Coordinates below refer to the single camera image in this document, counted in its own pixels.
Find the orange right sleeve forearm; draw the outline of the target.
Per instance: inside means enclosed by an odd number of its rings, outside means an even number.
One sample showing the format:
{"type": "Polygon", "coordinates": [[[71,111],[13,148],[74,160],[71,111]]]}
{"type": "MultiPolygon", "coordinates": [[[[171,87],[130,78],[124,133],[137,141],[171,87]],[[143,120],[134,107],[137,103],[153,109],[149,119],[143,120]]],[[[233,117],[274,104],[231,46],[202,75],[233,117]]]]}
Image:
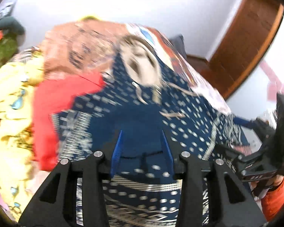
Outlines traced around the orange right sleeve forearm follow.
{"type": "Polygon", "coordinates": [[[271,221],[282,205],[284,205],[284,179],[277,188],[269,190],[261,199],[262,212],[266,220],[271,221]]]}

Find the person's right hand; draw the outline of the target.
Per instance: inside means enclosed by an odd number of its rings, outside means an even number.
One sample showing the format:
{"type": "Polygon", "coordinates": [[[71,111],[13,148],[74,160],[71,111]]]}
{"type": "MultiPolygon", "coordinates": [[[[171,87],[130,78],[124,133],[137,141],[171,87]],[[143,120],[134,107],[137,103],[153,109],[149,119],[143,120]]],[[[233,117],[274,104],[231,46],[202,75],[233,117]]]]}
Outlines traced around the person's right hand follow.
{"type": "Polygon", "coordinates": [[[250,183],[252,187],[253,196],[260,199],[264,198],[267,192],[271,189],[277,188],[283,182],[284,176],[276,175],[269,179],[261,181],[252,181],[250,183]]]}

